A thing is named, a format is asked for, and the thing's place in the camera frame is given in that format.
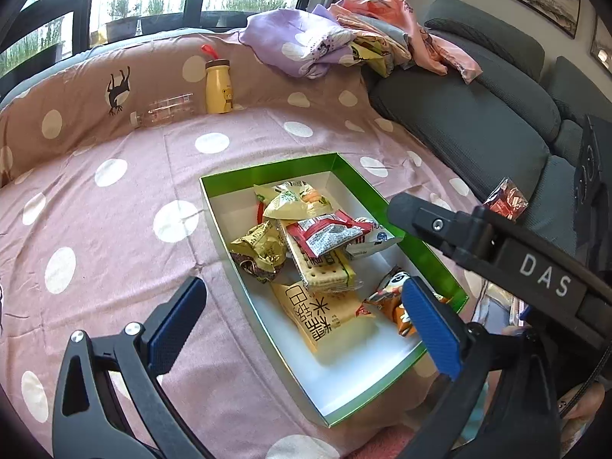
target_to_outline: green box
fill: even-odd
[[[425,348],[417,335],[403,339],[397,335],[396,326],[376,314],[374,320],[360,316],[347,323],[326,337],[329,342],[317,354],[311,354],[297,328],[282,312],[271,288],[236,268],[225,243],[243,236],[256,224],[253,185],[291,179],[310,182],[353,217],[371,216],[396,237],[403,238],[387,251],[353,263],[356,272],[368,283],[358,291],[361,297],[369,296],[390,269],[389,265],[397,263],[411,274],[418,273],[437,293],[451,299],[449,305],[456,312],[467,302],[467,295],[427,245],[389,224],[387,201],[337,153],[202,177],[204,216],[227,278],[255,336],[304,415],[331,427],[391,386],[423,356]],[[364,357],[371,359],[369,366],[363,366]],[[384,359],[376,362],[375,357]]]

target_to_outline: blue textured pad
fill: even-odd
[[[433,294],[431,298],[438,303]],[[461,372],[458,340],[414,278],[404,283],[402,302],[438,371],[457,379]]]
[[[147,366],[151,374],[170,371],[205,306],[206,287],[198,280],[185,291],[151,338]]]

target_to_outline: red and white snack package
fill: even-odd
[[[358,222],[345,212],[321,215],[287,226],[306,255],[312,259],[372,231],[373,224]]]
[[[516,221],[518,216],[527,208],[529,202],[512,180],[505,178],[482,205],[507,217],[510,221]]]

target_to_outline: metal bolt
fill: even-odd
[[[76,330],[70,335],[70,339],[74,343],[79,343],[83,339],[84,336],[85,336],[85,333],[83,333],[81,330]]]
[[[125,332],[128,335],[137,335],[140,333],[140,324],[137,322],[131,322],[125,327]]]

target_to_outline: bed sheet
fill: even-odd
[[[203,111],[206,43],[231,61],[234,111],[135,129],[130,118],[159,99],[192,92]],[[125,77],[116,94],[111,75],[115,85]],[[48,451],[70,334],[115,334],[146,319],[187,275],[206,282],[209,302],[161,386],[218,458],[344,457],[424,399],[435,378],[426,358],[338,426],[306,420],[259,347],[202,216],[199,176],[330,151],[386,198],[408,191],[470,212],[478,202],[467,185],[369,106],[359,69],[289,78],[235,33],[151,41],[22,93],[0,113],[0,146],[0,384]],[[467,319],[480,279],[445,263],[471,293]],[[151,443],[112,378],[137,437]]]

